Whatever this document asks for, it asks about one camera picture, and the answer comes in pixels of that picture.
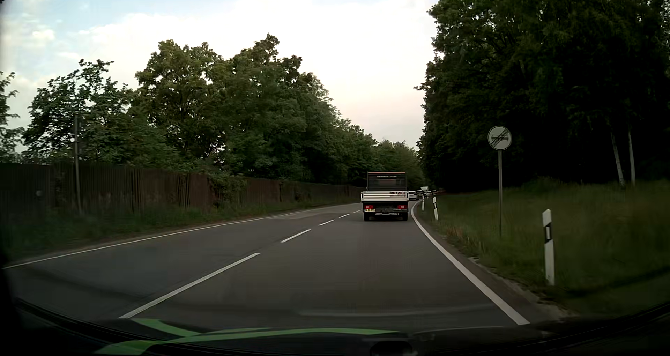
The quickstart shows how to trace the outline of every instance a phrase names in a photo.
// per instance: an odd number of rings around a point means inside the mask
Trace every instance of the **forest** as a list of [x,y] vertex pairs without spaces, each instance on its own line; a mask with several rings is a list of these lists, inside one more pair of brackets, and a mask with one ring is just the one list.
[[[669,0],[439,0],[419,158],[449,191],[670,178]],[[617,168],[615,154],[620,160]]]

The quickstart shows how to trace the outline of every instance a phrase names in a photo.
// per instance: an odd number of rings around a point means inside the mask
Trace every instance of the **dashed center line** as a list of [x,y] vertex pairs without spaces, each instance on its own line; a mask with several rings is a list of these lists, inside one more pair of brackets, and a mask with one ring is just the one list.
[[287,240],[294,239],[294,238],[296,238],[297,236],[299,236],[299,235],[301,235],[301,234],[303,234],[303,233],[306,233],[306,232],[308,232],[308,231],[311,231],[311,229],[308,229],[308,230],[306,230],[306,231],[299,232],[299,233],[297,233],[297,235],[292,235],[292,236],[288,237],[287,239],[282,240],[281,243],[284,243],[284,242],[286,242]]
[[333,218],[332,220],[326,221],[326,222],[323,223],[323,224],[319,224],[319,225],[317,225],[317,227],[320,227],[320,226],[322,226],[322,225],[328,224],[328,223],[330,223],[331,221],[335,221],[335,218]]
[[226,266],[226,267],[217,269],[217,270],[214,271],[213,273],[208,274],[208,275],[205,275],[205,276],[201,277],[200,279],[197,279],[197,280],[195,280],[195,281],[193,281],[193,282],[190,282],[190,283],[184,285],[183,287],[181,287],[181,288],[179,288],[179,289],[176,289],[176,290],[174,290],[174,291],[172,291],[172,292],[170,292],[170,293],[168,293],[168,294],[166,294],[166,295],[163,295],[163,296],[161,296],[161,297],[159,297],[159,298],[156,298],[154,301],[148,302],[148,303],[146,303],[146,304],[140,306],[140,307],[137,308],[137,309],[131,310],[130,312],[128,312],[128,313],[122,315],[122,316],[119,317],[119,318],[130,318],[130,317],[132,317],[132,316],[135,316],[136,314],[141,313],[141,312],[143,312],[144,310],[151,308],[152,306],[156,306],[156,305],[160,304],[161,302],[163,302],[163,301],[169,299],[169,298],[172,297],[172,296],[176,296],[177,294],[179,294],[179,293],[181,293],[181,292],[183,292],[183,291],[185,291],[185,290],[191,288],[191,287],[194,286],[194,285],[197,285],[197,284],[199,284],[199,283],[204,282],[205,280],[209,279],[210,277],[216,276],[216,275],[222,273],[223,271],[225,271],[225,270],[227,270],[227,269],[233,268],[233,267],[239,265],[239,264],[242,263],[242,262],[245,262],[245,261],[248,261],[248,260],[251,259],[251,258],[254,258],[256,255],[261,255],[261,253],[254,253],[254,254],[251,254],[250,256],[248,256],[248,257],[246,257],[246,258],[242,258],[242,259],[240,259],[240,260],[238,260],[238,261],[236,261],[236,262],[234,262],[234,263],[231,263],[231,264],[229,264],[229,265]]

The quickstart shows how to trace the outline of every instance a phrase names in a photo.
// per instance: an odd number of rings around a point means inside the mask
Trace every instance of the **sky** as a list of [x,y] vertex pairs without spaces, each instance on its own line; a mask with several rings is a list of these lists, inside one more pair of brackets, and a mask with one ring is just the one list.
[[137,87],[157,44],[208,42],[230,58],[270,33],[280,56],[303,58],[332,104],[381,141],[415,147],[423,130],[425,65],[433,59],[437,0],[5,0],[0,71],[16,72],[8,104],[26,127],[29,105],[77,61],[113,60],[113,80]]

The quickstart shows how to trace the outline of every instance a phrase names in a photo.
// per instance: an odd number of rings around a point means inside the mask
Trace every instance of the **white pickup truck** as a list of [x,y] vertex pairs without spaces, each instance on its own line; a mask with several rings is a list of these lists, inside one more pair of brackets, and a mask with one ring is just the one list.
[[360,194],[363,220],[380,215],[397,216],[407,221],[409,197],[405,172],[368,173],[368,184]]

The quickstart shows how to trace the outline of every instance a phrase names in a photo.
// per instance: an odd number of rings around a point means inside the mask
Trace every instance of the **wooden fence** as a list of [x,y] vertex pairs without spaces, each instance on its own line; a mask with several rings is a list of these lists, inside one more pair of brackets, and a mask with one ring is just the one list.
[[[80,200],[87,214],[141,213],[147,208],[268,205],[282,202],[356,202],[361,188],[347,185],[244,178],[227,192],[204,174],[118,165],[80,164]],[[72,163],[0,163],[0,223],[41,216],[48,210],[78,211]]]

